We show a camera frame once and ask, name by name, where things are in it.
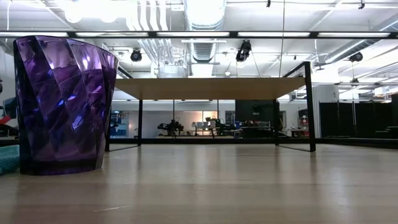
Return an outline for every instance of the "teal cloth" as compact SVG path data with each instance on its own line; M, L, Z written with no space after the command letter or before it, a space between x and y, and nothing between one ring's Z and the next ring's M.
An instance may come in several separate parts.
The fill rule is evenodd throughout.
M0 147L0 175L15 172L19 167L19 146Z

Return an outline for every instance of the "black panel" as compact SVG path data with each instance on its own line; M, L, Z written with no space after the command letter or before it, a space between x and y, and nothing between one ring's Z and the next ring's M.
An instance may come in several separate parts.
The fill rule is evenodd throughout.
M376 132L376 120L374 116L374 103L356 103L356 131L357 137L371 138Z
M338 103L339 136L355 136L353 104Z
M398 126L398 94L391 96L392 103L392 125Z
M394 126L393 121L393 104L392 103L375 103L375 130L382 131L388 126Z
M339 135L338 105L337 103L320 103L320 126L323 138Z
M236 100L236 121L270 121L274 123L272 100Z

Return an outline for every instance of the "wooden floor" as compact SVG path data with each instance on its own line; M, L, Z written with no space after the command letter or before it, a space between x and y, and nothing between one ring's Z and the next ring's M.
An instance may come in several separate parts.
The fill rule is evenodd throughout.
M398 151L144 145L100 170L0 177L0 223L398 223Z

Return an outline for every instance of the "light wood surface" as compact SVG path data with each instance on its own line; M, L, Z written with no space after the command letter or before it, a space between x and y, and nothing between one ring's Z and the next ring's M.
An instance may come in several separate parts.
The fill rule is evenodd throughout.
M398 151L143 145L103 168L0 177L0 223L398 223Z
M116 80L116 88L139 100L274 100L304 85L304 78L130 78Z

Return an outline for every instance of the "desk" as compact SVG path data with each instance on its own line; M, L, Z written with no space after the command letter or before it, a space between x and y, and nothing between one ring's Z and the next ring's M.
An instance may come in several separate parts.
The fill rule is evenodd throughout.
M224 131L224 132L231 133L234 138L237 138L236 134L239 134L241 131L240 130L228 130L228 131Z
M290 132L292 132L292 138L308 137L308 136L306 135L306 132L308 132L308 130L304 130L304 129L295 129L295 130L290 130Z

